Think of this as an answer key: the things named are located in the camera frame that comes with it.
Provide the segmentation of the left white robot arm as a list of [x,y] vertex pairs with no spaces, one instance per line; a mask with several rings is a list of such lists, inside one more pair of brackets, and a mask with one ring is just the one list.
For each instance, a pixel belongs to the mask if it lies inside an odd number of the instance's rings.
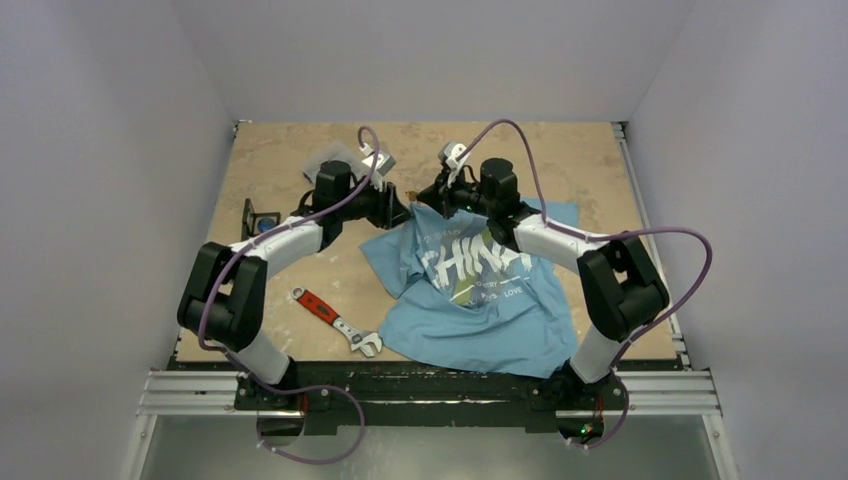
[[287,408],[297,399],[298,382],[292,358],[262,329],[269,279],[329,247],[348,221],[366,219],[390,230],[410,218],[394,184],[375,186],[349,164],[325,161],[312,191],[280,225],[242,242],[208,242],[199,249],[177,322],[201,347],[229,355],[260,380],[259,395],[272,408]]

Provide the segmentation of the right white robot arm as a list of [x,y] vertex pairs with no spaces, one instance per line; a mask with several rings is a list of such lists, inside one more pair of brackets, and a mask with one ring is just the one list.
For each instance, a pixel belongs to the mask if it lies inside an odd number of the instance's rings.
[[581,282],[590,329],[567,361],[561,381],[564,399],[584,407],[601,391],[633,333],[669,306],[668,290],[642,241],[633,232],[609,238],[547,220],[541,208],[523,201],[510,161],[490,158],[477,180],[444,166],[418,192],[418,202],[445,218],[459,211],[482,215],[500,245],[547,259],[575,273]]

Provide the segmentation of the light blue printed t-shirt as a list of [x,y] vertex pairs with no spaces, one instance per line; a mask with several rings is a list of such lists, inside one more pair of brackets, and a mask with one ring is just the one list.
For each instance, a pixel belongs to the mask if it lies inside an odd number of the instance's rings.
[[547,378],[577,351],[551,261],[496,242],[485,217],[413,204],[403,225],[361,244],[395,303],[383,344],[420,363]]

